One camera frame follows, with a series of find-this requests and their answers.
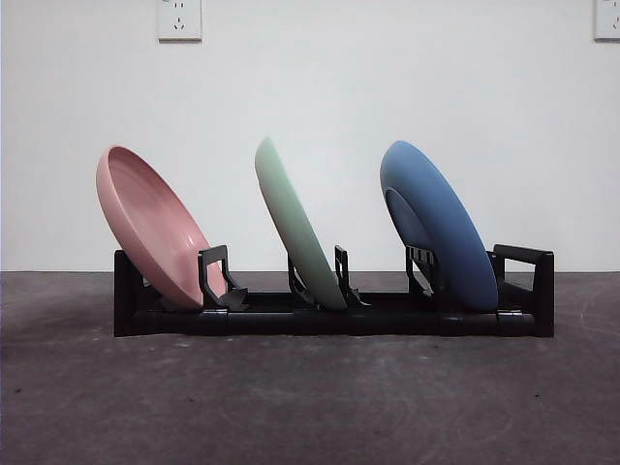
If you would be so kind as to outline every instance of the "gray floor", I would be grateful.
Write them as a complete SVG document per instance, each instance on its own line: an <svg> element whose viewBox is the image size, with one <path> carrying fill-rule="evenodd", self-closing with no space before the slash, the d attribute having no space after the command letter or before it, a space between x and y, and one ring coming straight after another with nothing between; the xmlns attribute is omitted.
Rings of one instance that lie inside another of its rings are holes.
<svg viewBox="0 0 620 465"><path fill-rule="evenodd" d="M3 464L620 463L620 273L559 274L554 339L114 339L111 283L2 275Z"/></svg>

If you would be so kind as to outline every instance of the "electrical outlet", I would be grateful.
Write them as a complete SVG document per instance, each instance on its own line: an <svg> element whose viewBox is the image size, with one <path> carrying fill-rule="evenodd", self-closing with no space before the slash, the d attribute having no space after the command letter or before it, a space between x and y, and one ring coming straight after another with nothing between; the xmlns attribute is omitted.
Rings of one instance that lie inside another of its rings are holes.
<svg viewBox="0 0 620 465"><path fill-rule="evenodd" d="M158 0L160 41L202 39L202 0Z"/></svg>
<svg viewBox="0 0 620 465"><path fill-rule="evenodd" d="M595 0L594 39L620 41L620 0Z"/></svg>

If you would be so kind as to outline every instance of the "plate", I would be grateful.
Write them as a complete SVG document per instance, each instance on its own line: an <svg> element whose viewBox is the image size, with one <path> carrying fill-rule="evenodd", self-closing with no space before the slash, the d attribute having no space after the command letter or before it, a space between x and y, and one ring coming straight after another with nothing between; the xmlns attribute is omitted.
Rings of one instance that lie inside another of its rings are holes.
<svg viewBox="0 0 620 465"><path fill-rule="evenodd" d="M131 150L113 146L97 167L97 194L112 233L134 266L168 300L201 308L198 252L209 243L170 186ZM217 263L208 281L227 290Z"/></svg>
<svg viewBox="0 0 620 465"><path fill-rule="evenodd" d="M435 165L400 140L381 163L381 186L403 243L434 252L461 302L495 310L498 292L491 261L465 207Z"/></svg>
<svg viewBox="0 0 620 465"><path fill-rule="evenodd" d="M326 308L346 308L326 255L271 139L265 139L256 152L255 168L273 224L308 292Z"/></svg>

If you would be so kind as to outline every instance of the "pink plate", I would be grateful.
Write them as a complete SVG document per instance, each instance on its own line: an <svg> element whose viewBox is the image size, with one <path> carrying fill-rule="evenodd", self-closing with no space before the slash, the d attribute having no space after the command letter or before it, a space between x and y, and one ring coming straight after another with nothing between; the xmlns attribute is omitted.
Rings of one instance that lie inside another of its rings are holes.
<svg viewBox="0 0 620 465"><path fill-rule="evenodd" d="M116 240L142 276L168 300L202 307L198 252L209 244L166 181L131 150L113 146L99 161L97 194ZM226 292L216 263L208 280L218 296Z"/></svg>

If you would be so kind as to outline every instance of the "green plate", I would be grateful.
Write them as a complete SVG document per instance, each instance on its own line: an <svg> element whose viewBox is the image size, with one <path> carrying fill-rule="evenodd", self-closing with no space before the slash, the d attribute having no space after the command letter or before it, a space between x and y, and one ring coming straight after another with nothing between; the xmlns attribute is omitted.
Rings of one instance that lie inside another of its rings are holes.
<svg viewBox="0 0 620 465"><path fill-rule="evenodd" d="M346 308L326 255L270 138L257 150L255 168L273 224L308 292L326 308Z"/></svg>

